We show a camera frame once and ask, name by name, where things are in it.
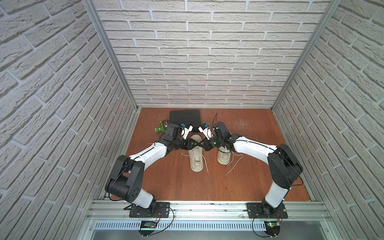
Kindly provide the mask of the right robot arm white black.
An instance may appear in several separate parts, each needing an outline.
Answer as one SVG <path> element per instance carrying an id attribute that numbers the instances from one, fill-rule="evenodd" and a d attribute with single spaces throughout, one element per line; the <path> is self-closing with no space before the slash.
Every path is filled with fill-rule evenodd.
<path id="1" fill-rule="evenodd" d="M 206 151 L 223 147 L 226 150 L 249 155 L 269 166 L 273 183 L 258 208 L 260 215 L 271 216 L 277 212 L 289 190 L 295 185 L 303 172 L 303 167 L 289 146 L 267 145 L 250 140 L 238 134 L 231 134 L 223 122 L 210 129 L 208 124 L 199 127 L 206 138 L 199 146 Z"/>

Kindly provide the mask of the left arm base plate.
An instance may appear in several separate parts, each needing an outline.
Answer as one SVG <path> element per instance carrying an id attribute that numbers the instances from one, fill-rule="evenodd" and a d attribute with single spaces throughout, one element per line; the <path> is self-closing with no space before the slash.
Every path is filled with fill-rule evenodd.
<path id="1" fill-rule="evenodd" d="M 132 205 L 130 218 L 168 218 L 170 213 L 170 202 L 156 202 L 149 208 L 143 208 L 138 205 Z"/>

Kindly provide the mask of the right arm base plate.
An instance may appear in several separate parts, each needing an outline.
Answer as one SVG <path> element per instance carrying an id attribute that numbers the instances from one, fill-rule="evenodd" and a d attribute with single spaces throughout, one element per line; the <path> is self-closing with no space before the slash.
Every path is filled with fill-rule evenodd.
<path id="1" fill-rule="evenodd" d="M 250 219 L 287 219 L 286 207 L 281 203 L 277 208 L 273 208 L 267 203 L 246 203 L 247 213 Z"/>

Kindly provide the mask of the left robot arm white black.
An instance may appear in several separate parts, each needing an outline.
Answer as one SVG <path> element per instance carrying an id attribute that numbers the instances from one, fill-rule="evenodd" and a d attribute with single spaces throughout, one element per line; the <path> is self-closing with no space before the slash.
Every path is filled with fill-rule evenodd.
<path id="1" fill-rule="evenodd" d="M 105 185 L 109 196 L 136 205 L 153 214 L 156 211 L 156 197 L 142 188 L 144 172 L 157 160 L 179 149 L 191 151 L 199 146 L 201 136 L 188 137 L 192 126 L 168 125 L 166 131 L 148 148 L 131 155 L 117 158 Z"/>

